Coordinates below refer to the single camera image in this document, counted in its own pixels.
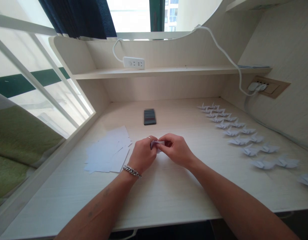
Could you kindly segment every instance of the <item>desk surface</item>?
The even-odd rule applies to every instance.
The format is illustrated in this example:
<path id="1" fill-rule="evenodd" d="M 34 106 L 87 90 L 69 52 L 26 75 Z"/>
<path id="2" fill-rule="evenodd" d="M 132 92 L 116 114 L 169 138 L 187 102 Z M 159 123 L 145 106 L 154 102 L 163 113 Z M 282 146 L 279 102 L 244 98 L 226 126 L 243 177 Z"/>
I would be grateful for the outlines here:
<path id="1" fill-rule="evenodd" d="M 196 107 L 213 102 L 238 116 L 248 127 L 256 128 L 265 141 L 280 146 L 279 153 L 268 154 L 273 160 L 282 153 L 300 160 L 297 169 L 276 166 L 263 171 L 249 164 L 250 158 L 240 147 L 228 144 L 231 138 Z M 154 108 L 157 124 L 143 125 L 143 110 Z M 270 210 L 282 212 L 308 209 L 308 187 L 297 177 L 308 173 L 308 152 L 284 137 L 255 123 L 243 111 L 221 98 L 179 99 L 111 103 L 81 141 L 63 160 L 30 202 L 10 224 L 0 239 L 54 236 L 117 173 L 89 174 L 84 171 L 86 147 L 105 135 L 107 130 L 125 125 L 133 144 L 149 135 L 160 137 L 168 132 L 181 135 L 193 153 L 208 166 L 246 190 Z M 174 164 L 164 153 L 131 190 L 114 230 L 152 227 L 219 218 L 220 214 L 197 180 Z"/>

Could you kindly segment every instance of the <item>hand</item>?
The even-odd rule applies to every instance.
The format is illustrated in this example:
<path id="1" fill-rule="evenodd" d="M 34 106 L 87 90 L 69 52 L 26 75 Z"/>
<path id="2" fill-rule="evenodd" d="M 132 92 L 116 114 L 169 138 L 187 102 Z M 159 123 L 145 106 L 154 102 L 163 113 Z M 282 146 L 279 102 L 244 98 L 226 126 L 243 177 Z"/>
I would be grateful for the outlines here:
<path id="1" fill-rule="evenodd" d="M 181 136 L 168 133 L 158 141 L 165 141 L 165 146 L 156 144 L 156 147 L 164 152 L 174 163 L 189 168 L 198 158 L 189 149 L 185 139 Z"/>
<path id="2" fill-rule="evenodd" d="M 157 141 L 157 138 L 154 136 L 150 136 L 150 138 L 153 141 Z M 127 164 L 132 169 L 136 170 L 140 175 L 142 175 L 143 172 L 152 165 L 156 158 L 156 144 L 154 144 L 151 149 L 152 140 L 150 138 L 147 137 L 135 143 L 130 161 Z"/>

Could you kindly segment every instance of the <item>power cord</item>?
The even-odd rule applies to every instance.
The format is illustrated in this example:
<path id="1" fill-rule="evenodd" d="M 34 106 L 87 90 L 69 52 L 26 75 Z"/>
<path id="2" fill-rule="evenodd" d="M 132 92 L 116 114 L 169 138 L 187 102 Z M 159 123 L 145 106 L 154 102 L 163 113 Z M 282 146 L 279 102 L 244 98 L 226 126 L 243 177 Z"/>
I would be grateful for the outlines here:
<path id="1" fill-rule="evenodd" d="M 117 39 L 116 43 L 115 43 L 114 46 L 113 46 L 113 54 L 114 54 L 114 56 L 116 57 L 117 60 L 119 60 L 120 62 L 123 62 L 123 61 L 120 60 L 120 59 L 116 56 L 116 54 L 115 54 L 115 46 L 116 46 L 116 44 L 117 44 L 119 41 L 123 41 L 123 39 L 121 39 L 121 38 Z"/>
<path id="2" fill-rule="evenodd" d="M 292 141 L 293 143 L 296 143 L 297 145 L 299 145 L 300 147 L 304 148 L 305 150 L 307 150 L 306 148 L 308 148 L 308 144 L 306 143 L 303 143 L 303 142 L 300 142 L 299 140 L 293 138 L 292 136 L 289 136 L 288 134 L 286 133 L 283 133 L 275 128 L 272 128 L 270 126 L 268 126 L 267 124 L 261 122 L 260 120 L 258 120 L 257 118 L 255 118 L 253 115 L 250 114 L 249 110 L 248 110 L 248 103 L 249 103 L 249 100 L 250 100 L 250 97 L 246 97 L 245 98 L 245 102 L 244 102 L 244 110 L 245 112 L 252 118 L 254 119 L 255 122 L 259 123 L 260 125 L 276 132 L 276 133 L 279 133 L 280 135 L 284 136 L 285 138 L 287 138 L 288 140 Z"/>
<path id="3" fill-rule="evenodd" d="M 231 62 L 231 64 L 237 68 L 238 72 L 239 72 L 239 90 L 242 91 L 243 94 L 247 95 L 247 96 L 253 96 L 255 95 L 257 92 L 254 92 L 253 94 L 248 94 L 246 93 L 242 88 L 241 88 L 241 82 L 242 82 L 242 76 L 241 76 L 241 70 L 240 68 L 236 65 L 236 63 L 234 63 L 234 61 L 230 58 L 230 56 L 227 54 L 227 52 L 221 48 L 221 46 L 219 46 L 219 44 L 217 43 L 215 37 L 214 37 L 214 34 L 213 32 L 208 28 L 208 27 L 196 27 L 193 31 L 196 31 L 197 29 L 204 29 L 204 30 L 207 30 L 209 31 L 211 37 L 213 38 L 216 46 L 218 47 L 219 50 L 221 50 L 223 52 L 223 54 L 227 57 L 227 59 Z"/>

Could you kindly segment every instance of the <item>shelf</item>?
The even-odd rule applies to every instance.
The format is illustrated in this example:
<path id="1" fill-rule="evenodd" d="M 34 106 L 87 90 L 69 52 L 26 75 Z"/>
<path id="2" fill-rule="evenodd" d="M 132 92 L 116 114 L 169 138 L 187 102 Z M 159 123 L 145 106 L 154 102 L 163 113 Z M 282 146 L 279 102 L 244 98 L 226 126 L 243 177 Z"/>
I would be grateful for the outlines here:
<path id="1" fill-rule="evenodd" d="M 272 68 L 243 69 L 242 73 L 269 73 Z M 151 69 L 96 69 L 87 73 L 75 74 L 75 79 L 130 78 L 130 77 L 166 77 L 175 75 L 219 75 L 238 74 L 234 66 L 186 66 L 157 67 Z"/>
<path id="2" fill-rule="evenodd" d="M 227 6 L 226 11 L 267 10 L 290 1 L 292 0 L 235 0 Z"/>

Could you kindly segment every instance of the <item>forearm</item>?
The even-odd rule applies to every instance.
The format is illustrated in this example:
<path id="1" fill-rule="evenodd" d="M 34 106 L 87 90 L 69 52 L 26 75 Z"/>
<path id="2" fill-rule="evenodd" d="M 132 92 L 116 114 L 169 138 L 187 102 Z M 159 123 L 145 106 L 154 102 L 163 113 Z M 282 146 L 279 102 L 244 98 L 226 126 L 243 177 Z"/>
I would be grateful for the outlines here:
<path id="1" fill-rule="evenodd" d="M 108 239 L 137 177 L 122 171 L 62 229 L 55 239 Z"/>
<path id="2" fill-rule="evenodd" d="M 262 203 L 200 160 L 193 161 L 188 169 L 238 239 L 298 239 Z"/>

